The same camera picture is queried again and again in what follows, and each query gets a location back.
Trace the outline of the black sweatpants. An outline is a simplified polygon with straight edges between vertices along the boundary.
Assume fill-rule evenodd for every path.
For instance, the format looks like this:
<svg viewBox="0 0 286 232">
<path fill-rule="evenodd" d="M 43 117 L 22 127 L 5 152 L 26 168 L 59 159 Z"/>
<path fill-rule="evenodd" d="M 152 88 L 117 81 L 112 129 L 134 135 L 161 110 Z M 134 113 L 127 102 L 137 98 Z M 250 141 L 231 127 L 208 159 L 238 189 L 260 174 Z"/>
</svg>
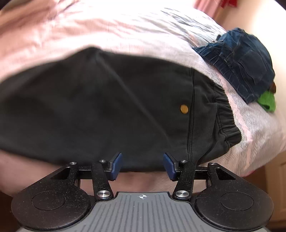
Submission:
<svg viewBox="0 0 286 232">
<path fill-rule="evenodd" d="M 241 141 L 221 86 L 193 68 L 90 47 L 1 83 L 1 150 L 81 165 L 123 154 L 124 172 L 201 164 Z"/>
</svg>

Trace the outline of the green plush toy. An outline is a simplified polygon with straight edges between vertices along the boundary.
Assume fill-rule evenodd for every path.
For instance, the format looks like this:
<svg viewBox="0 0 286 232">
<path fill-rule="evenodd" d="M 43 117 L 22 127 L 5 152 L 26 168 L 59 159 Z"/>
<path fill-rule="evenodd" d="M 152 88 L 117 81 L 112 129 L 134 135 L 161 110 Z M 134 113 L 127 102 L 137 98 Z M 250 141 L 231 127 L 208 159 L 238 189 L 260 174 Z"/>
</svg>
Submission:
<svg viewBox="0 0 286 232">
<path fill-rule="evenodd" d="M 266 112 L 273 113 L 276 110 L 275 94 L 276 94 L 276 85 L 275 82 L 273 82 L 270 88 L 259 97 L 257 103 Z"/>
</svg>

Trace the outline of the blue denim jeans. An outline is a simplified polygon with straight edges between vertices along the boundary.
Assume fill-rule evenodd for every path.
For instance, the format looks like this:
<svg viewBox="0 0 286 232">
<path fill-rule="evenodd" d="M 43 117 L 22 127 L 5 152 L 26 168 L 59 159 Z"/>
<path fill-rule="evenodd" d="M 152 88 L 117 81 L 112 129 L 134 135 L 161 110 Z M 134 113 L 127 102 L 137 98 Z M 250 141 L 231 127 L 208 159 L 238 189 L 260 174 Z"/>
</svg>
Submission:
<svg viewBox="0 0 286 232">
<path fill-rule="evenodd" d="M 235 28 L 194 51 L 214 66 L 247 103 L 254 102 L 274 82 L 275 72 L 267 48 L 254 35 Z"/>
</svg>

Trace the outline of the pink grey bed quilt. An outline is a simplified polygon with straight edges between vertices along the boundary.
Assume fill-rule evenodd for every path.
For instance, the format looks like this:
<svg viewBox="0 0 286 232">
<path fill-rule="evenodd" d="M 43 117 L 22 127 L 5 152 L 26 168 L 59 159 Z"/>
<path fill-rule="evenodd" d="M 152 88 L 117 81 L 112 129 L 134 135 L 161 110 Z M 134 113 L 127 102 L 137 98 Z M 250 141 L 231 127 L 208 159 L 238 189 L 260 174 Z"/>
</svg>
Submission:
<svg viewBox="0 0 286 232">
<path fill-rule="evenodd" d="M 116 13 L 93 1 L 32 1 L 1 12 L 1 80 L 21 70 L 97 46 L 148 55 L 193 67 L 222 85 L 242 141 L 217 162 L 246 176 L 285 152 L 285 116 L 245 104 L 233 88 L 189 46 L 170 15 L 127 10 Z"/>
</svg>

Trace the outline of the pink curtain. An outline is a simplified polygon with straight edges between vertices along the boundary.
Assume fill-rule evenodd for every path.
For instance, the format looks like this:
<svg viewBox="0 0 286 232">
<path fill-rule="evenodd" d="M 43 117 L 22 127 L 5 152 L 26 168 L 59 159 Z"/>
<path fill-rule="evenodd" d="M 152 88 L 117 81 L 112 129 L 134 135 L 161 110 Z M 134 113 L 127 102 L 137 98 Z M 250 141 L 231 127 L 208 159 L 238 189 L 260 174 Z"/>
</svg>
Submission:
<svg viewBox="0 0 286 232">
<path fill-rule="evenodd" d="M 213 18 L 223 3 L 223 0 L 196 0 L 194 8 Z"/>
</svg>

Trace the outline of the red hanging garment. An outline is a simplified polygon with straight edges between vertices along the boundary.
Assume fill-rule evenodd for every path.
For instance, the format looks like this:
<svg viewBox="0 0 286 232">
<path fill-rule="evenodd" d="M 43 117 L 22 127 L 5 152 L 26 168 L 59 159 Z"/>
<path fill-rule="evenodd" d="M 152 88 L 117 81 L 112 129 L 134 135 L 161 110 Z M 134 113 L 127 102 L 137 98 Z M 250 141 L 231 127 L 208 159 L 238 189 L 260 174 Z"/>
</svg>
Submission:
<svg viewBox="0 0 286 232">
<path fill-rule="evenodd" d="M 225 8 L 227 6 L 236 8 L 238 6 L 238 0 L 222 0 L 221 7 Z"/>
</svg>

